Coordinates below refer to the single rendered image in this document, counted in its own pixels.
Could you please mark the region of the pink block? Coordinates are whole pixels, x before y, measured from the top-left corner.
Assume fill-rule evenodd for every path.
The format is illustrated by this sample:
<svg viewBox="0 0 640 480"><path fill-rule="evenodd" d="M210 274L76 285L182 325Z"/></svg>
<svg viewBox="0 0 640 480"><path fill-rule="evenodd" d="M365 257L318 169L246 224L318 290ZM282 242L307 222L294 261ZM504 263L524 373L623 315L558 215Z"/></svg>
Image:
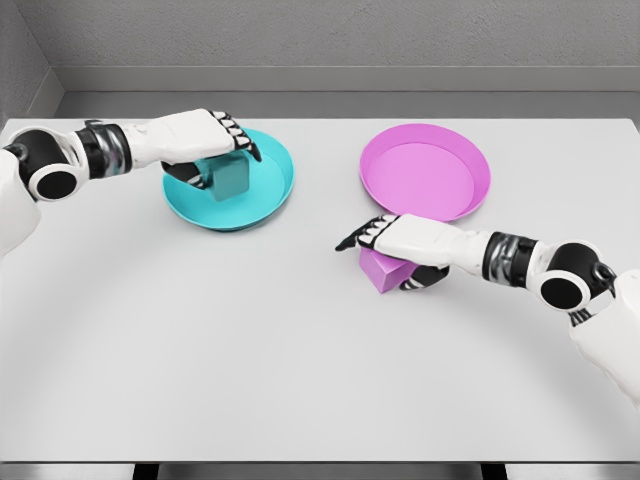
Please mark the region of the pink block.
<svg viewBox="0 0 640 480"><path fill-rule="evenodd" d="M380 293L398 287L417 268L412 262L385 256L370 249L360 250L359 265Z"/></svg>

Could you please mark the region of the teal block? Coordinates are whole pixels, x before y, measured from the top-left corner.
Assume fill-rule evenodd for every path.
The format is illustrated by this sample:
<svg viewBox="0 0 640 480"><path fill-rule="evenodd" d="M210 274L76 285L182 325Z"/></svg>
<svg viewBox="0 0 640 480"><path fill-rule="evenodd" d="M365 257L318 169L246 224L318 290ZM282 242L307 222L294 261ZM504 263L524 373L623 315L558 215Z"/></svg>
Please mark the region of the teal block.
<svg viewBox="0 0 640 480"><path fill-rule="evenodd" d="M230 153L196 162L206 190L216 202L228 200L249 189L249 159Z"/></svg>

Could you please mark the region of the pink plate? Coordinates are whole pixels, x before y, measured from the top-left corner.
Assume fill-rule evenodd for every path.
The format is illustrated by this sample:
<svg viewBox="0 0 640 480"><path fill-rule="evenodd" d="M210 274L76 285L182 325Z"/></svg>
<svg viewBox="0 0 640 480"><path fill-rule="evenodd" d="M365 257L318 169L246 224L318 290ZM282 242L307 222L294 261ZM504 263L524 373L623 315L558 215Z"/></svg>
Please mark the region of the pink plate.
<svg viewBox="0 0 640 480"><path fill-rule="evenodd" d="M394 214L448 222L480 207L491 170L481 150L460 133L433 124L402 124L376 135L359 163L369 196Z"/></svg>

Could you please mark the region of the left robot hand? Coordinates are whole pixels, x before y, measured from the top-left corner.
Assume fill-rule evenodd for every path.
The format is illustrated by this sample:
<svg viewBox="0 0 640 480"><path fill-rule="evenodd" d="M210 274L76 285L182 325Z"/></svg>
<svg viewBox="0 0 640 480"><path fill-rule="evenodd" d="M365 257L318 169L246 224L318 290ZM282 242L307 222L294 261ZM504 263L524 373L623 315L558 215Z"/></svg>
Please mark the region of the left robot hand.
<svg viewBox="0 0 640 480"><path fill-rule="evenodd" d="M245 150L262 161L255 142L226 112L196 109L160 117L148 127L156 136L164 172L198 189L212 184L196 165L199 160Z"/></svg>

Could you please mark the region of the teal plate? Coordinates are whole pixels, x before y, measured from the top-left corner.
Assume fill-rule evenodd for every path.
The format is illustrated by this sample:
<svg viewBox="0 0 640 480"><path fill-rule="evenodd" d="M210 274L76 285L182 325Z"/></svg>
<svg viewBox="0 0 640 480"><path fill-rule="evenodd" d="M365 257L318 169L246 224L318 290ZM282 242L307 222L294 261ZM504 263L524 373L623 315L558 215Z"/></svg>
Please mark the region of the teal plate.
<svg viewBox="0 0 640 480"><path fill-rule="evenodd" d="M249 189L216 202L208 191L189 186L166 174L162 181L167 204L182 219L208 229L233 231L249 228L272 215L288 198L294 184L295 167L287 148L275 137L255 129L247 131L262 155L249 159Z"/></svg>

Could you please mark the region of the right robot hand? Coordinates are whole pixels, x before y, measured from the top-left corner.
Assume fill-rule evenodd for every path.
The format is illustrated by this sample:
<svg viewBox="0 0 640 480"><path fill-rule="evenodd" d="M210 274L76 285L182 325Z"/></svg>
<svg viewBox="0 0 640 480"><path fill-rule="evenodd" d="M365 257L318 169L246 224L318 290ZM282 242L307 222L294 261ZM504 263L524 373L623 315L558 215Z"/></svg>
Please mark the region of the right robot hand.
<svg viewBox="0 0 640 480"><path fill-rule="evenodd" d="M356 228L336 247L337 252L360 247L416 264L399 284L402 291L429 288L450 273L451 255L437 242L449 225L410 214L383 214Z"/></svg>

